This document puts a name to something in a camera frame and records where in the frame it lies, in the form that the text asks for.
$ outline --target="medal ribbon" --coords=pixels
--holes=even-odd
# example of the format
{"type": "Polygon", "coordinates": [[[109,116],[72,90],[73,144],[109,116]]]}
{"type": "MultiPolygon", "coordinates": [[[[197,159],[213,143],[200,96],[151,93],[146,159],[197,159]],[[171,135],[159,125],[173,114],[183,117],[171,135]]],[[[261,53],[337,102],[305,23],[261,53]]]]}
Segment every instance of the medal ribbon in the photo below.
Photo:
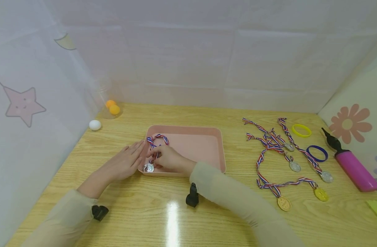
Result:
{"type": "Polygon", "coordinates": [[[263,139],[256,138],[249,133],[246,133],[246,135],[248,136],[248,141],[251,140],[251,139],[260,140],[261,143],[265,144],[265,146],[266,146],[266,149],[264,149],[261,152],[261,154],[260,154],[260,156],[259,156],[259,158],[256,162],[256,172],[257,172],[257,175],[259,177],[259,179],[257,179],[257,185],[260,189],[270,189],[271,192],[275,195],[275,197],[279,198],[279,197],[282,196],[279,187],[285,187],[287,185],[299,185],[301,182],[307,182],[308,184],[310,184],[310,186],[313,189],[318,188],[318,185],[316,184],[316,182],[312,179],[307,178],[307,177],[300,177],[296,181],[289,181],[289,182],[285,182],[285,183],[282,183],[282,184],[272,184],[272,183],[270,183],[263,175],[261,175],[261,173],[259,171],[260,164],[261,164],[261,162],[264,161],[264,153],[267,150],[270,150],[270,149],[274,149],[274,150],[278,151],[279,153],[282,153],[282,152],[284,153],[284,150],[280,149],[278,146],[273,145],[271,143],[272,140],[265,142],[263,139]]]}
{"type": "MultiPolygon", "coordinates": [[[[158,138],[163,138],[165,144],[167,146],[169,146],[169,140],[168,140],[168,138],[166,136],[162,135],[162,134],[158,134],[158,135],[155,135],[154,137],[149,136],[149,137],[146,138],[147,142],[150,143],[150,146],[151,146],[150,150],[152,150],[153,148],[157,147],[157,145],[154,144],[154,140],[158,139],[158,138]]],[[[154,160],[157,159],[159,156],[160,156],[159,152],[153,154],[152,159],[150,159],[149,163],[152,164],[154,162],[154,160]]]]}
{"type": "Polygon", "coordinates": [[[259,156],[259,158],[256,162],[256,172],[257,172],[257,175],[259,177],[259,179],[257,179],[257,185],[260,189],[270,189],[271,192],[275,195],[275,197],[279,198],[279,197],[282,196],[279,187],[285,187],[287,185],[299,185],[301,182],[307,182],[313,189],[318,188],[318,185],[316,184],[316,182],[312,179],[307,178],[307,177],[300,177],[296,181],[289,181],[289,182],[282,183],[282,184],[272,184],[263,175],[261,175],[259,168],[260,168],[261,162],[264,161],[264,153],[267,150],[274,149],[278,153],[283,154],[284,158],[288,162],[291,162],[294,159],[293,159],[292,156],[288,157],[287,153],[282,149],[285,145],[285,141],[282,139],[282,137],[280,135],[278,135],[278,136],[276,135],[273,128],[272,128],[271,131],[267,131],[262,126],[256,124],[255,122],[252,122],[252,121],[245,119],[245,118],[242,118],[242,120],[245,121],[245,125],[246,124],[255,125],[259,130],[261,130],[264,133],[263,139],[255,137],[255,136],[251,135],[250,133],[246,133],[246,136],[248,137],[248,139],[247,139],[248,141],[251,140],[251,139],[259,140],[263,144],[263,146],[265,146],[265,149],[261,152],[261,154],[260,154],[260,156],[259,156]]]}
{"type": "Polygon", "coordinates": [[[286,126],[286,120],[287,118],[284,118],[284,117],[280,117],[278,118],[278,123],[279,125],[283,128],[284,130],[284,133],[287,135],[288,137],[288,140],[290,141],[290,143],[292,145],[294,145],[301,153],[303,153],[303,155],[308,159],[309,163],[311,164],[311,166],[313,167],[313,169],[321,176],[321,174],[323,173],[323,170],[320,168],[318,162],[313,159],[313,157],[308,153],[306,152],[305,150],[301,149],[293,140],[293,137],[291,136],[290,132],[288,131],[288,128],[286,126]]]}

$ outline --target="beige sleeve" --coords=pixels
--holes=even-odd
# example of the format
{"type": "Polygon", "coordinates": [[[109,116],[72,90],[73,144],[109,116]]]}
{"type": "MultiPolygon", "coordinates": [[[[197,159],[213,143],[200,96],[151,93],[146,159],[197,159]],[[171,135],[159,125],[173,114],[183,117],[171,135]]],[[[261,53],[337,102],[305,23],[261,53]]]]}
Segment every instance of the beige sleeve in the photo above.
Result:
{"type": "Polygon", "coordinates": [[[206,163],[198,162],[190,176],[198,193],[244,219],[260,247],[303,247],[283,217],[260,195],[206,163]]]}
{"type": "Polygon", "coordinates": [[[24,247],[73,246],[92,220],[98,200],[71,190],[59,200],[46,220],[22,244],[24,247]]]}

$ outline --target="black clip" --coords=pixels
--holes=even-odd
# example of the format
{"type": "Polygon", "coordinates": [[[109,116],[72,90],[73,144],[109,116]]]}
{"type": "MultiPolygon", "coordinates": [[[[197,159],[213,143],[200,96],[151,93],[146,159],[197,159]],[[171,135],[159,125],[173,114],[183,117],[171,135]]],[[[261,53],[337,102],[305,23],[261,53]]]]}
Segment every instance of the black clip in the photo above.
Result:
{"type": "Polygon", "coordinates": [[[195,183],[191,183],[189,188],[189,194],[186,197],[186,204],[195,208],[199,203],[199,196],[197,192],[197,186],[195,183]]]}
{"type": "Polygon", "coordinates": [[[97,221],[102,221],[103,218],[109,212],[108,208],[106,208],[105,206],[98,206],[98,205],[92,206],[91,210],[92,210],[92,215],[94,216],[94,219],[97,221]]]}

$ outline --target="blue bracelet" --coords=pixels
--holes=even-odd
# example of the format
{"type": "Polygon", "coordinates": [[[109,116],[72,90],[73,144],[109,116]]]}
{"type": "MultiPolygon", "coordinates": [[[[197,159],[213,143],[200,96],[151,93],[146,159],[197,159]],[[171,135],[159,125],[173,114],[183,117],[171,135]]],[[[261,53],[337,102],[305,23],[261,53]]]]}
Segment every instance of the blue bracelet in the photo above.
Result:
{"type": "Polygon", "coordinates": [[[327,151],[326,151],[324,148],[321,148],[320,146],[310,145],[310,146],[308,146],[308,148],[306,149],[306,151],[307,151],[307,152],[308,152],[308,153],[314,158],[314,160],[317,161],[317,162],[324,162],[324,161],[326,161],[326,160],[328,159],[328,153],[327,153],[327,151]],[[313,156],[313,155],[310,153],[310,151],[309,151],[310,148],[316,148],[316,149],[319,149],[320,151],[322,151],[323,154],[324,154],[324,156],[325,156],[325,159],[323,159],[323,160],[319,160],[318,158],[316,158],[315,156],[313,156]]]}

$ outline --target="white ping pong ball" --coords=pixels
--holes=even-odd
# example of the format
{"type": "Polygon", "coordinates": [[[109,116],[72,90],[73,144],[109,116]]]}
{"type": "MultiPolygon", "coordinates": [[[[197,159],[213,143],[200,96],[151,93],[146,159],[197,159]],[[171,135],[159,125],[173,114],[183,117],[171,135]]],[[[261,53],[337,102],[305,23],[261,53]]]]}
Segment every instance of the white ping pong ball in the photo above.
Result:
{"type": "Polygon", "coordinates": [[[102,127],[102,124],[98,120],[92,120],[89,126],[90,126],[90,129],[96,131],[102,127]]]}

